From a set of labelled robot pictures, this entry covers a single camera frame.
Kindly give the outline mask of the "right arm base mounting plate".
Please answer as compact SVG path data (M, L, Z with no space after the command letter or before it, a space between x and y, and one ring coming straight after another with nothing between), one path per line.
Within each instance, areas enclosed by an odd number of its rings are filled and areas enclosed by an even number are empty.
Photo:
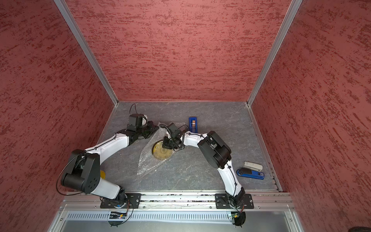
M244 194L243 197L231 197L227 193L215 194L215 205L217 209L254 209L254 202L251 194Z

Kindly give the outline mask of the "clear bubble wrap sheet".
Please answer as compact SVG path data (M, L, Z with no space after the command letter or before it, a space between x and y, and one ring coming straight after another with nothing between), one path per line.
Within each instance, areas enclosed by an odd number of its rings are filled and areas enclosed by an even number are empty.
M155 170L181 149L181 126L158 124L158 130L140 154L137 175L143 177Z

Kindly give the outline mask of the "yellow pencil cup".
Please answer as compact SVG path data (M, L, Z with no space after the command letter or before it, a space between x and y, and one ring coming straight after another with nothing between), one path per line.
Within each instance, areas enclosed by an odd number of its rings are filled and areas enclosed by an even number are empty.
M106 173L103 170L100 170L100 177L102 179L105 179L106 178Z

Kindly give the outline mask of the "blue tape dispenser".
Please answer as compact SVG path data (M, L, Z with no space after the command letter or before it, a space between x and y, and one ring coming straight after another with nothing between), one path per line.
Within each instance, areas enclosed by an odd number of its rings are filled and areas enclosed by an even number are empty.
M198 133L198 121L196 117L189 117L189 131L192 133Z

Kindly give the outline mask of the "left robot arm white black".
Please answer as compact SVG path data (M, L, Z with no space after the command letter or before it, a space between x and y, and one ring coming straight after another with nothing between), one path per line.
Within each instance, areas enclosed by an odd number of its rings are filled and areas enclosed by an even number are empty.
M115 208L128 205L123 187L105 180L100 175L100 165L118 151L135 141L147 139L159 129L152 121L145 125L120 130L110 139L85 150L74 150L58 180L64 187L80 193L99 196Z

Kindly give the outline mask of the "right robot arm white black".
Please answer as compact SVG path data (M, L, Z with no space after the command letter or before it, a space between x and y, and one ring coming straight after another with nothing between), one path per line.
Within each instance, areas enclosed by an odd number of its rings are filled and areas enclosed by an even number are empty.
M245 190L239 183L231 161L231 148L215 132L195 133L187 130L180 130L175 124L159 124L159 127L166 130L162 140L163 149L174 151L183 150L185 147L199 148L207 162L218 170L231 207L239 209L244 200Z

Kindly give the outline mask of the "white stapler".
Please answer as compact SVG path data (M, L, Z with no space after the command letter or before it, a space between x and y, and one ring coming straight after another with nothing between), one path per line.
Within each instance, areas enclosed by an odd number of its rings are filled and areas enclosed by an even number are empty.
M257 172L261 172L263 170L263 166L261 164L249 162L249 161L245 161L243 163L243 167L250 169L250 170L257 171Z

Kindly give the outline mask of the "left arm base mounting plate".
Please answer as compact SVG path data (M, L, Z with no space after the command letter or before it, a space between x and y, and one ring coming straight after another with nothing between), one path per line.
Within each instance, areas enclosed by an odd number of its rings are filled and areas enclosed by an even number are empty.
M101 209L137 209L141 200L140 193L120 193L115 199L100 197Z

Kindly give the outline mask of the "blue stapler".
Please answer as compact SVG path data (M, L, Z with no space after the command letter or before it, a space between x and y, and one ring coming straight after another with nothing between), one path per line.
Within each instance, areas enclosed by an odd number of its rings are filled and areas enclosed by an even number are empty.
M252 179L259 179L264 180L265 175L262 172L254 171L248 168L240 168L236 171L236 174L240 177L252 178Z

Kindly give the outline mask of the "yellow patterned dinner plate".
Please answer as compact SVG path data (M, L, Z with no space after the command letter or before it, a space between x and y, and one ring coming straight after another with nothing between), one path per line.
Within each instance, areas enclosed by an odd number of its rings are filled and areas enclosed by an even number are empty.
M157 141L152 147L152 155L157 160L167 160L174 154L173 150L165 149L162 145L163 141L160 140Z

